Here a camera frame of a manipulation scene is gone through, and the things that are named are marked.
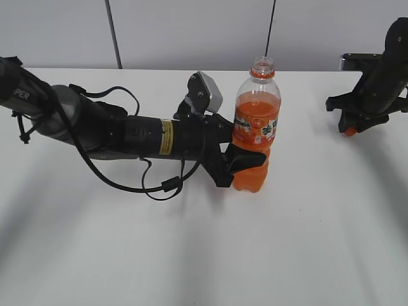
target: black cable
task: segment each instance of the black cable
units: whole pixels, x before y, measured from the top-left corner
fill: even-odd
[[[115,25],[113,24],[113,17],[112,17],[112,11],[111,11],[111,9],[110,9],[109,0],[105,0],[105,6],[106,6],[106,13],[108,14],[110,34],[111,34],[111,36],[112,36],[113,49],[115,50],[117,67],[118,67],[119,69],[122,69],[122,61],[121,61],[121,59],[120,59],[119,47],[118,47],[118,45],[117,45]]]
[[[272,5],[272,13],[270,14],[270,23],[269,23],[268,39],[267,39],[267,41],[266,41],[265,57],[267,57],[267,56],[268,56],[269,41],[270,41],[270,33],[272,32],[272,22],[273,22],[273,16],[275,15],[275,6],[276,6],[276,0],[273,0],[273,5]]]
[[[87,91],[86,91],[85,89],[83,89],[82,87],[77,86],[77,85],[73,85],[73,84],[70,85],[70,88],[72,88],[72,89],[80,89],[80,91],[79,91],[80,94],[83,94],[85,97],[92,98],[92,99],[103,98],[103,97],[109,95],[112,91],[117,91],[117,90],[119,90],[119,91],[124,91],[124,92],[128,93],[128,94],[136,101],[136,113],[135,113],[135,116],[137,116],[137,115],[139,114],[139,110],[140,110],[139,100],[136,98],[136,96],[135,96],[129,89],[127,89],[127,88],[125,88],[125,87],[122,87],[122,86],[113,86],[113,87],[111,87],[111,88],[109,88],[109,89],[107,89],[107,90],[105,90],[105,91],[103,91],[103,92],[98,92],[98,93],[87,92]]]
[[[145,158],[140,158],[141,161],[145,161],[147,163],[147,168],[146,170],[143,172],[142,175],[142,187],[145,188],[145,177],[146,174],[148,172],[148,170],[150,169],[150,167],[152,166],[152,162],[149,161],[148,159]],[[183,173],[184,173],[184,166],[186,165],[186,162],[184,160],[184,158],[181,160],[181,175],[180,175],[180,183],[178,184],[177,190],[171,195],[168,196],[167,198],[155,198],[153,196],[151,196],[149,193],[145,193],[150,199],[155,200],[155,201],[166,201],[166,200],[170,200],[172,198],[174,198],[176,195],[178,195],[179,193],[181,193],[181,190],[183,189]]]

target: tabletop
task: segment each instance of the tabletop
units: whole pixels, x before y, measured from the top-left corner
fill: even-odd
[[[170,119],[193,71],[30,69],[89,92],[113,85],[140,115]],[[231,120],[244,71],[208,71]],[[218,189],[200,167],[156,202],[102,183],[74,147],[32,135],[0,109],[0,305],[407,305],[408,116],[347,138],[325,101],[355,72],[277,72],[269,174],[256,194]],[[123,92],[103,101],[135,109]],[[140,186],[145,163],[97,161]],[[147,186],[178,175],[156,161]]]

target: warning sticker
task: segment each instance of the warning sticker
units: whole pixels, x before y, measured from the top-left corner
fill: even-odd
[[[173,122],[162,120],[163,134],[161,135],[160,155],[170,155],[173,148]]]

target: orange soda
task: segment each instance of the orange soda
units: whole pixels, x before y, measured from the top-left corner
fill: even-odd
[[[262,152],[266,161],[260,167],[234,174],[235,189],[258,192],[268,174],[270,146],[276,135],[281,106],[279,88],[273,80],[275,68],[269,57],[258,57],[250,70],[251,77],[238,90],[233,143],[245,150]]]

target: cable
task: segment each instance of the cable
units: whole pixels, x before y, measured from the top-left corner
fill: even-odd
[[[204,125],[207,125],[208,122],[206,119],[204,119]],[[183,175],[184,172],[184,166],[185,166],[185,158],[183,157],[181,159],[181,175],[180,175],[180,184],[177,187],[177,190],[169,197],[167,198],[155,198],[153,196],[151,196],[149,193],[145,193],[150,199],[156,200],[156,201],[166,201],[166,200],[170,200],[171,198],[174,198],[176,195],[178,195],[181,190],[183,189],[183,182],[185,180],[187,180],[191,175],[194,174],[194,172],[198,169],[201,160],[203,159],[204,153],[205,153],[205,145],[206,145],[206,141],[205,141],[205,128],[203,127],[203,147],[201,148],[201,152],[200,152],[200,156],[197,159],[197,161],[194,163],[194,166],[191,167],[190,171],[187,172],[186,175]],[[152,162],[149,161],[148,159],[145,159],[144,157],[140,158],[140,160],[145,161],[147,163],[147,168],[144,171],[143,175],[142,175],[142,187],[145,188],[145,176],[148,172],[148,170],[150,169],[150,167],[152,166]]]
[[[140,103],[139,100],[136,98],[136,96],[127,88],[122,87],[122,86],[113,86],[103,92],[87,92],[84,88],[75,85],[75,84],[70,84],[69,85],[70,89],[74,90],[77,94],[81,94],[87,98],[92,98],[92,99],[99,99],[103,98],[107,95],[109,95],[112,91],[124,91],[128,93],[135,101],[136,101],[136,112],[135,116],[139,114],[140,110]]]
[[[266,41],[265,57],[267,57],[267,56],[268,56],[269,41],[270,41],[270,33],[272,32],[272,22],[273,22],[273,16],[275,15],[275,6],[276,6],[276,0],[273,0],[273,5],[272,5],[272,13],[270,14],[270,23],[269,23],[268,39],[267,39],[267,41]]]
[[[146,174],[148,172],[148,170],[150,169],[150,167],[152,166],[152,162],[149,161],[148,159],[145,158],[140,158],[141,161],[145,161],[148,166],[146,168],[146,170],[143,172],[142,175],[142,187],[145,188],[145,177]],[[180,183],[178,184],[177,190],[169,197],[167,198],[155,198],[153,196],[151,196],[149,193],[145,193],[150,199],[155,200],[155,201],[166,201],[166,200],[170,200],[172,198],[174,198],[176,195],[178,195],[179,193],[181,193],[181,190],[183,189],[183,172],[184,172],[184,166],[186,165],[186,161],[184,160],[184,158],[181,160],[181,175],[180,175]]]

